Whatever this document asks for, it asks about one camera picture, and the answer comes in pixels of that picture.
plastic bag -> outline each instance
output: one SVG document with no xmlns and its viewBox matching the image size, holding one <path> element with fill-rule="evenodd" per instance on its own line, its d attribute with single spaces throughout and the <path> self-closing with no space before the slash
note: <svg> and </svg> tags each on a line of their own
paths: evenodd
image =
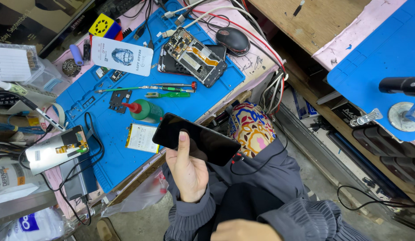
<svg viewBox="0 0 415 241">
<path fill-rule="evenodd" d="M 64 234 L 64 222 L 53 208 L 23 216 L 0 231 L 0 241 L 48 241 Z"/>
<path fill-rule="evenodd" d="M 119 204 L 107 207 L 102 212 L 102 217 L 109 217 L 118 212 L 135 212 L 156 204 L 167 193 L 168 187 L 169 183 L 167 183 L 160 167 L 125 200 Z"/>
</svg>

gray jacket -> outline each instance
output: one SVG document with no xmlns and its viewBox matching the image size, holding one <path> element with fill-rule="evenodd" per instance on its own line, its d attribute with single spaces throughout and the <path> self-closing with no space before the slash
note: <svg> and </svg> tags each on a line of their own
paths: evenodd
<svg viewBox="0 0 415 241">
<path fill-rule="evenodd" d="M 235 173 L 249 173 L 258 169 L 269 157 L 283 150 L 276 139 L 254 157 L 253 161 L 239 161 L 233 165 Z M 258 222 L 268 223 L 285 241 L 368 241 L 363 234 L 342 220 L 339 207 L 331 200 L 310 201 L 299 175 L 295 159 L 284 151 L 274 156 L 257 173 L 246 176 L 230 172 L 231 162 L 224 167 L 208 164 L 209 183 L 206 193 L 199 203 L 178 201 L 180 193 L 167 163 L 163 164 L 163 174 L 169 183 L 168 190 L 173 197 L 173 207 L 169 211 L 170 226 L 166 231 L 166 241 L 196 240 L 197 230 L 207 223 L 215 213 L 216 205 L 230 185 L 248 183 L 266 189 L 282 200 L 285 205 L 258 216 Z"/>
</svg>

smartphone screen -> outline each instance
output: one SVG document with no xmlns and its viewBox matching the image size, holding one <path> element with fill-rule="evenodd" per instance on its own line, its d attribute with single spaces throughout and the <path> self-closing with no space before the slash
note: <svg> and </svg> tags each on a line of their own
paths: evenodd
<svg viewBox="0 0 415 241">
<path fill-rule="evenodd" d="M 185 131 L 189 135 L 190 156 L 218 166 L 225 166 L 241 147 L 240 143 L 225 135 L 172 113 L 166 113 L 162 118 L 153 142 L 170 149 L 177 149 L 180 131 Z"/>
</svg>

computer mouse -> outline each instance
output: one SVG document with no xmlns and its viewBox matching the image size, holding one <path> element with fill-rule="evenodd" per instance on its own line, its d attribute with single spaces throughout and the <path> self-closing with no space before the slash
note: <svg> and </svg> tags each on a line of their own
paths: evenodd
<svg viewBox="0 0 415 241">
<path fill-rule="evenodd" d="M 227 47 L 233 55 L 244 56 L 249 52 L 251 43 L 248 37 L 233 27 L 222 27 L 216 32 L 216 41 Z"/>
</svg>

fingernail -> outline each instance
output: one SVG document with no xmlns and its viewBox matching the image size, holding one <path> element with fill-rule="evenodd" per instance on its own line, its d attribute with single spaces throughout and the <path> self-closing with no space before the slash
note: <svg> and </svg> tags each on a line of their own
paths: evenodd
<svg viewBox="0 0 415 241">
<path fill-rule="evenodd" d="M 179 131 L 179 140 L 180 140 L 180 141 L 184 141 L 184 140 L 186 140 L 186 135 L 185 135 L 185 132 L 183 132 L 183 131 Z"/>
</svg>

